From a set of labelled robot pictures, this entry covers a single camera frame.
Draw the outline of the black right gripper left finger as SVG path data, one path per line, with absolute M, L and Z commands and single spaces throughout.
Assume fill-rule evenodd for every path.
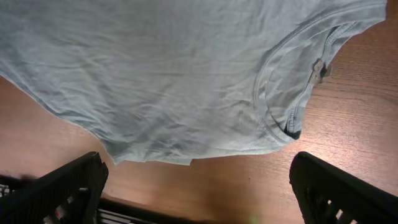
M 1 223 L 95 223 L 109 170 L 89 152 L 1 199 Z

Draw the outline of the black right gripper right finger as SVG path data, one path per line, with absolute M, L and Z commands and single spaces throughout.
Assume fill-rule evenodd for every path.
M 397 223 L 397 197 L 307 152 L 289 179 L 305 223 Z

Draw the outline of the light blue t-shirt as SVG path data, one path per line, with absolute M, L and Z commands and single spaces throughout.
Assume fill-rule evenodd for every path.
M 115 163 L 268 154 L 385 1 L 1 2 L 1 75 Z

